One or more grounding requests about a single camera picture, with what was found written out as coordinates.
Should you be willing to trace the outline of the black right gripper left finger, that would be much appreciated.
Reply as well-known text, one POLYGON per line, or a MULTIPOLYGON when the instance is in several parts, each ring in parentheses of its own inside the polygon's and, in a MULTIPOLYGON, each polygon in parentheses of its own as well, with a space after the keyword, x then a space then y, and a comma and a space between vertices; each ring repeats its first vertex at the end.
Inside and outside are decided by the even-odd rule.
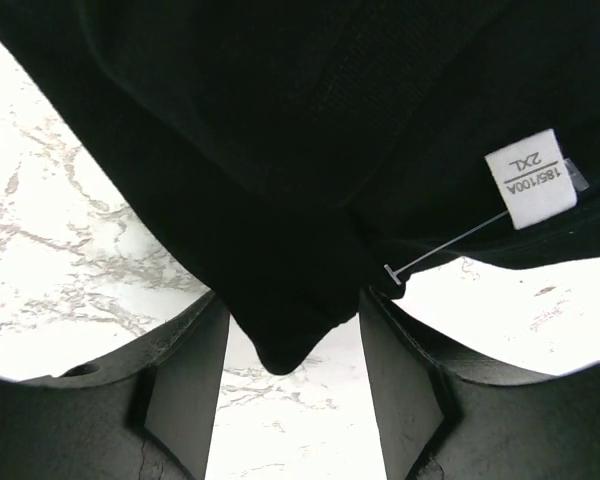
POLYGON ((0 378, 0 479, 202 479, 229 313, 206 293, 58 377, 0 378))

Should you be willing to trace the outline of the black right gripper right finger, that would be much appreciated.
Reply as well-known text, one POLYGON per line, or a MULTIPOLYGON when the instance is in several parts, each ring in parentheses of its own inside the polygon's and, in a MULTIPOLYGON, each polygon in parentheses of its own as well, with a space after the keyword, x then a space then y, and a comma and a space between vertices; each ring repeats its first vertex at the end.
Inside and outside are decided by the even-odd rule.
POLYGON ((551 376, 476 352, 374 290, 360 330, 390 479, 600 479, 600 362, 551 376))

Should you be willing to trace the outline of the black t-shirt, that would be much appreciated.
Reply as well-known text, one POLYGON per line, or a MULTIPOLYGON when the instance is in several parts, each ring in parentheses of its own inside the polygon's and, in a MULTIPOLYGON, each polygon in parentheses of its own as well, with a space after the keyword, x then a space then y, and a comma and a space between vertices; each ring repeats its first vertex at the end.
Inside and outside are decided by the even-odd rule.
POLYGON ((387 265, 600 257, 600 1, 0 1, 0 41, 271 373, 387 265), (516 230, 485 156, 548 129, 577 204, 516 230))

